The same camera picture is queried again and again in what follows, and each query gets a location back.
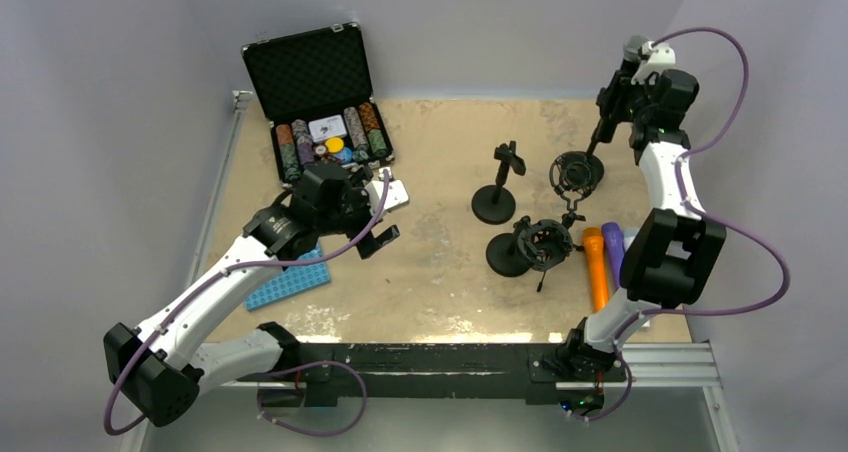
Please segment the black tripod shock mount stand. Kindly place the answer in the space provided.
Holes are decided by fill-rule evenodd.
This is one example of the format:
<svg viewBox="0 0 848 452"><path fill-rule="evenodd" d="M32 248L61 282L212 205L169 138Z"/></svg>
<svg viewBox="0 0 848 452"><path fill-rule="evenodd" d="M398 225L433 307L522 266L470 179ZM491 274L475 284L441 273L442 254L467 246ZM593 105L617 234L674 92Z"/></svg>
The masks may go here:
<svg viewBox="0 0 848 452"><path fill-rule="evenodd" d="M550 185L556 195L565 202L566 212L563 214L559 226L547 227L542 233L543 266L537 292L542 290L548 271L562 263L575 249L571 228L576 222L586 220L584 215L577 212L578 205L582 200L588 198L597 187L597 185L573 184L566 179L565 153L559 155L549 168Z"/></svg>

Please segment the black clip round base stand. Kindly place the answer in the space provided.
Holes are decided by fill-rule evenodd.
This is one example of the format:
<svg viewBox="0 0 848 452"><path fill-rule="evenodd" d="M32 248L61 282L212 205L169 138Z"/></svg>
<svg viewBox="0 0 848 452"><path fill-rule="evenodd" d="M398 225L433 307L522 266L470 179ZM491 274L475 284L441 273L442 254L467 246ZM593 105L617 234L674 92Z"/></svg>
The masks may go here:
<svg viewBox="0 0 848 452"><path fill-rule="evenodd" d="M482 222L499 225L511 219L516 210L515 198L505 188L509 173L524 176L527 167L525 160L517 154L517 143L514 140L496 147L494 158L500 162L495 182L475 192L471 201L471 210Z"/></svg>

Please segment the purple microphone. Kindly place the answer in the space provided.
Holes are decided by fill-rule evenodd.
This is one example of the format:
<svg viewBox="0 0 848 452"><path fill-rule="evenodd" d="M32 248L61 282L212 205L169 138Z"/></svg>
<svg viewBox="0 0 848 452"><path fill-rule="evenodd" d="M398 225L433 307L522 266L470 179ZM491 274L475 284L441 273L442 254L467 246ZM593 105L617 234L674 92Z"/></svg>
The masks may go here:
<svg viewBox="0 0 848 452"><path fill-rule="evenodd" d="M620 288L620 270L625 254L623 230L617 222L607 222L601 226L604 249L609 259L610 272L616 290Z"/></svg>

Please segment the orange microphone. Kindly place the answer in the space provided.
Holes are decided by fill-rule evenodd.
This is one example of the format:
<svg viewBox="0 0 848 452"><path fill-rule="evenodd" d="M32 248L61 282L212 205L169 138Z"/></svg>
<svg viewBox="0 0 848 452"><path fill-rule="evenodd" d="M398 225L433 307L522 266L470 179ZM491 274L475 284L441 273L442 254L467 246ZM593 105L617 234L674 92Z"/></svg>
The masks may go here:
<svg viewBox="0 0 848 452"><path fill-rule="evenodd" d="M587 259L590 296L594 312L601 311L610 300L604 238L598 227L587 227L583 231L582 245Z"/></svg>

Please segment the black shock mount round stand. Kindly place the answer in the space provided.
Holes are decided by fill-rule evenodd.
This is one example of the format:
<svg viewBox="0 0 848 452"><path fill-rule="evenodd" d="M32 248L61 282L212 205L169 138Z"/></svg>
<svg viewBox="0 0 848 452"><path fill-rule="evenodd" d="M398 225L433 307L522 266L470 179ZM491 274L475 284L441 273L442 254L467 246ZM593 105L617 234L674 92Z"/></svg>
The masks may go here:
<svg viewBox="0 0 848 452"><path fill-rule="evenodd" d="M569 230L553 219L532 222L522 217L511 233L502 233L488 243L485 257L496 274L514 278L530 270L545 273L561 264L575 246Z"/></svg>

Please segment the black silver-head microphone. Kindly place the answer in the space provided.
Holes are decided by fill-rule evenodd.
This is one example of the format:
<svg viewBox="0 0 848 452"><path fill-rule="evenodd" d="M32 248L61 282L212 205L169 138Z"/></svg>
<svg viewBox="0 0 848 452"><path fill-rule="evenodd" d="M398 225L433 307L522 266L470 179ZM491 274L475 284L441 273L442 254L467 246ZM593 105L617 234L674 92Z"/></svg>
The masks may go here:
<svg viewBox="0 0 848 452"><path fill-rule="evenodd" d="M651 40L644 35L632 35L623 43L623 61L621 70L628 75L635 75L637 70L646 65L653 55Z"/></svg>

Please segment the white microphone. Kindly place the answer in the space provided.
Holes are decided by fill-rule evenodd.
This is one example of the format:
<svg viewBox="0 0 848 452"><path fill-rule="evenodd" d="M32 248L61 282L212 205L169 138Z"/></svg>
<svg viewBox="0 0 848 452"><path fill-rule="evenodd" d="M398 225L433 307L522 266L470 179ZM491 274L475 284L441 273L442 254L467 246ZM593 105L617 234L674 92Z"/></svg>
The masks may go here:
<svg viewBox="0 0 848 452"><path fill-rule="evenodd" d="M628 248L635 240L639 233L639 228L637 227L628 227L623 230L623 241L624 246Z"/></svg>

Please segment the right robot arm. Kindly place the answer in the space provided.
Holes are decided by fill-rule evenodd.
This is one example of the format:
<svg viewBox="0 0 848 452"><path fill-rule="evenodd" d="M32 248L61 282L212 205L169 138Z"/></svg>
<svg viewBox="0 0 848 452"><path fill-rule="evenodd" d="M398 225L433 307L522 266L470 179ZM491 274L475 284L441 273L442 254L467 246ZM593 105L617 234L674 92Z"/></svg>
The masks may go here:
<svg viewBox="0 0 848 452"><path fill-rule="evenodd" d="M630 124L629 146L652 209L624 254L619 289L556 352L573 378L612 369L620 346L643 323L696 302L725 243L724 226L688 209L696 199L685 190L691 143L681 124L698 92L693 75L671 68L646 79L618 71L598 95L600 119L586 152L592 155L620 124Z"/></svg>

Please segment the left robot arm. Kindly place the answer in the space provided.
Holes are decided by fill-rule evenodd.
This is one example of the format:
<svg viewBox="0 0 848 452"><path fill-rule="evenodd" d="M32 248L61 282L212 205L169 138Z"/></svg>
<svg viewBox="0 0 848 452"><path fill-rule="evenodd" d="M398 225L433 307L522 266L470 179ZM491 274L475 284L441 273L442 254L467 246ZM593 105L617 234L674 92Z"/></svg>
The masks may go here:
<svg viewBox="0 0 848 452"><path fill-rule="evenodd" d="M252 293L284 271L327 262L351 249L366 260L399 237L375 234L386 214L410 202L393 170L320 162L258 210L223 256L176 299L138 325L116 323L103 338L112 388L104 430L122 435L143 421L173 423L198 397L250 376L284 381L307 368L301 343L266 322L246 336L210 334Z"/></svg>

